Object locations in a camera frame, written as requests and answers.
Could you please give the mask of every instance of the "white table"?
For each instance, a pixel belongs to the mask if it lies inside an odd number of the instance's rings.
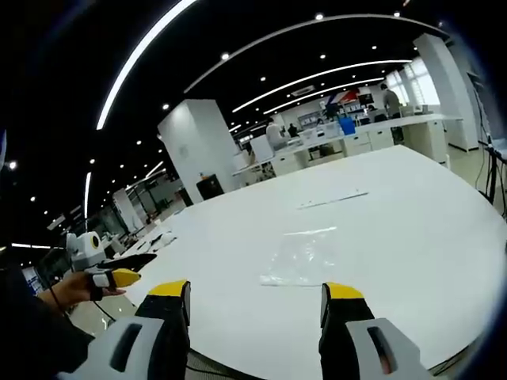
[[[368,194],[297,210],[351,188]],[[159,227],[178,239],[141,271],[127,297],[139,305],[156,285],[189,279],[195,350],[259,378],[321,378],[320,287],[265,287],[259,275],[283,234],[329,227],[336,227],[337,265],[322,281],[362,291],[376,317],[421,349],[425,367],[484,331],[504,286],[507,225],[461,178],[403,146],[185,209]]]
[[[426,123],[432,122],[432,121],[461,120],[461,119],[462,119],[462,117],[460,117],[460,116],[449,116],[449,115],[441,115],[438,113],[433,113],[430,115],[407,116],[407,117],[402,117],[399,119],[390,119],[390,120],[385,120],[385,121],[379,121],[378,123],[366,124],[363,126],[356,127],[356,133],[353,135],[339,135],[339,136],[333,137],[331,139],[328,139],[326,136],[322,136],[322,137],[316,139],[315,142],[313,142],[312,144],[288,146],[284,149],[278,150],[273,158],[270,158],[269,160],[264,160],[262,162],[255,163],[250,166],[247,166],[243,169],[240,169],[240,170],[234,172],[232,175],[237,176],[245,171],[254,169],[254,168],[261,166],[267,162],[271,162],[275,158],[299,153],[304,150],[308,150],[310,148],[315,148],[316,146],[334,143],[336,141],[340,141],[340,140],[343,140],[345,138],[348,138],[348,137],[351,137],[354,135],[360,135],[360,134],[368,133],[368,132],[389,131],[393,127],[417,126],[417,125],[426,124]]]

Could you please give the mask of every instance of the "window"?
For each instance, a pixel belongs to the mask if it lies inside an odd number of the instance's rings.
[[[417,105],[439,105],[440,99],[428,69],[421,57],[405,65],[406,76],[414,91]]]
[[[400,77],[398,71],[393,71],[386,76],[387,87],[396,93],[400,103],[406,105],[409,102],[409,96],[406,93],[405,86],[402,83],[402,77]]]

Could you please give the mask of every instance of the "white desk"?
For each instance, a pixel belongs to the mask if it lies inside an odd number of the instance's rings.
[[[407,127],[407,126],[417,127],[418,125],[426,124],[426,123],[429,123],[429,122],[432,122],[432,121],[461,120],[461,119],[462,118],[460,116],[447,116],[447,115],[441,115],[441,114],[408,116],[408,117],[402,117],[402,118],[399,118],[399,119],[391,119],[391,120],[386,120],[386,121],[380,121],[378,123],[371,123],[371,124],[367,124],[367,125],[364,125],[364,126],[356,127],[356,133],[354,135],[360,135],[360,134],[364,134],[364,133],[368,133],[368,132],[376,132],[376,131],[389,131],[393,127]],[[258,167],[258,166],[261,166],[261,165],[263,165],[263,164],[265,164],[267,162],[271,162],[275,158],[279,158],[279,157],[283,157],[283,156],[288,156],[288,155],[294,154],[294,153],[299,153],[299,152],[302,152],[304,150],[308,150],[310,148],[314,148],[316,146],[321,146],[321,145],[324,145],[324,144],[334,143],[336,141],[340,141],[340,140],[343,140],[343,139],[345,139],[347,137],[351,137],[351,136],[354,136],[354,135],[339,135],[339,136],[334,137],[332,139],[327,139],[325,136],[322,136],[319,139],[315,140],[315,142],[313,142],[312,144],[309,144],[309,145],[289,146],[287,148],[278,150],[276,152],[275,157],[270,158],[269,160],[264,160],[263,162],[258,162],[256,164],[247,166],[247,167],[245,167],[243,169],[238,170],[237,172],[234,172],[232,175],[233,176],[237,176],[240,173],[243,173],[243,172],[245,172],[247,170],[251,170],[251,169],[254,169],[254,168]],[[426,137],[427,136],[420,136],[420,135],[417,136],[417,138],[426,138]],[[445,140],[444,140],[444,136],[443,135],[441,136],[441,139],[443,139],[443,141],[437,142],[437,143],[443,143],[443,144],[445,144]]]
[[[309,196],[369,192],[296,210]],[[167,219],[178,239],[127,289],[192,282],[192,347],[259,378],[321,378],[320,287],[264,287],[282,235],[336,226],[334,281],[363,292],[430,368],[480,334],[504,286],[507,225],[477,191],[403,146],[318,165],[229,192]]]

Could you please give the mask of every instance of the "human hand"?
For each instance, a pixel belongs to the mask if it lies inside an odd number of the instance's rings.
[[[63,309],[76,305],[80,302],[90,300],[90,275],[86,272],[74,272],[68,277],[53,286],[56,298]],[[122,289],[102,288],[102,294],[107,297],[110,295],[122,295],[125,293]],[[38,294],[48,305],[59,309],[50,290]]]

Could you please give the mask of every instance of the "floor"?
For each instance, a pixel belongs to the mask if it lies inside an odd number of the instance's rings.
[[[482,148],[465,153],[453,147],[448,148],[450,170],[463,178],[470,186],[478,190],[484,190],[486,186],[487,177],[487,157]],[[503,202],[501,198],[501,186],[498,184],[497,197],[494,202],[495,208],[499,213],[503,212]],[[182,201],[171,204],[170,209],[162,213],[161,219],[164,220],[184,208],[185,205]],[[98,303],[107,313],[111,314],[114,318],[126,317],[134,315],[136,308],[124,297],[110,297]],[[79,328],[93,334],[100,336],[106,329],[109,323],[109,317],[101,312],[93,303],[86,302],[79,305],[71,315],[71,320]],[[466,356],[466,352],[460,354],[458,357],[453,358],[448,363],[443,363],[433,369],[433,373],[444,369],[445,374],[452,377],[452,375],[459,369],[459,361],[462,357]],[[218,363],[212,362],[201,355],[192,352],[189,356],[189,366],[204,371],[214,371],[219,374],[227,374],[227,368]],[[187,379],[202,379],[202,378],[216,378],[215,375],[202,374],[187,370]]]

